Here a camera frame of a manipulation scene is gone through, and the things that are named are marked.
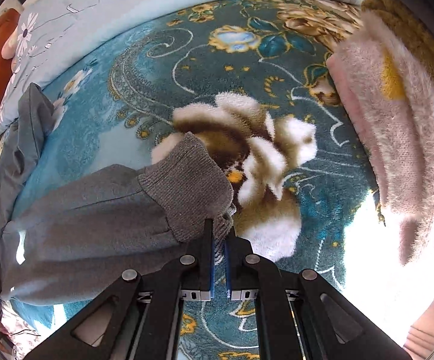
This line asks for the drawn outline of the grey sweatshirt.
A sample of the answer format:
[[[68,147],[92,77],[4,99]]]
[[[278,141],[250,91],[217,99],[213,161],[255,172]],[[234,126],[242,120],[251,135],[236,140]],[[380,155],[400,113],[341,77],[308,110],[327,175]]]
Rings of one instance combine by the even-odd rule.
[[[203,143],[188,133],[161,161],[107,166],[14,214],[54,124],[37,85],[18,103],[0,155],[0,297],[36,306],[86,301],[125,269],[155,272],[214,222],[232,225],[233,190]]]

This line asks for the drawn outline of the pink floral pillow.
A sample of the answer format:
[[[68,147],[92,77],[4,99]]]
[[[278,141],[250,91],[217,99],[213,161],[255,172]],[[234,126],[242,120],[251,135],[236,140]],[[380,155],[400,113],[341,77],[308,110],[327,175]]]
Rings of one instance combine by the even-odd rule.
[[[17,52],[17,28],[14,29],[12,34],[8,37],[8,39],[5,41],[2,49],[1,49],[1,56],[4,60],[11,62],[11,69],[12,72],[16,70],[17,63],[15,62],[15,55]]]

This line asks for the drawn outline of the pink fluffy garment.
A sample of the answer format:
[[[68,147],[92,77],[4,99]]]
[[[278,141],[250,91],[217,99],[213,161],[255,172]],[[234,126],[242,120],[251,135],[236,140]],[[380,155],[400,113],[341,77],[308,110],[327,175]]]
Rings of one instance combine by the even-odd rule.
[[[407,264],[434,254],[434,83],[379,16],[362,22],[327,65]]]

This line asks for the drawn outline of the teal floral bed blanket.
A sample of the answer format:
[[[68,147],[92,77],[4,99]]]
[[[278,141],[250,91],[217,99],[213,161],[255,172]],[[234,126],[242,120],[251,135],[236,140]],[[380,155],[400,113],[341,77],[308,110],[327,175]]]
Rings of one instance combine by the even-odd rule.
[[[376,183],[327,62],[361,25],[345,2],[220,0],[125,31],[52,84],[28,85],[54,124],[14,214],[105,167],[156,164],[190,133],[232,186],[227,236],[342,295],[345,228]],[[261,359],[254,303],[227,296],[227,236],[214,238],[211,300],[184,304],[176,359]],[[0,297],[20,319],[7,323],[5,355],[28,359],[99,294],[47,306]]]

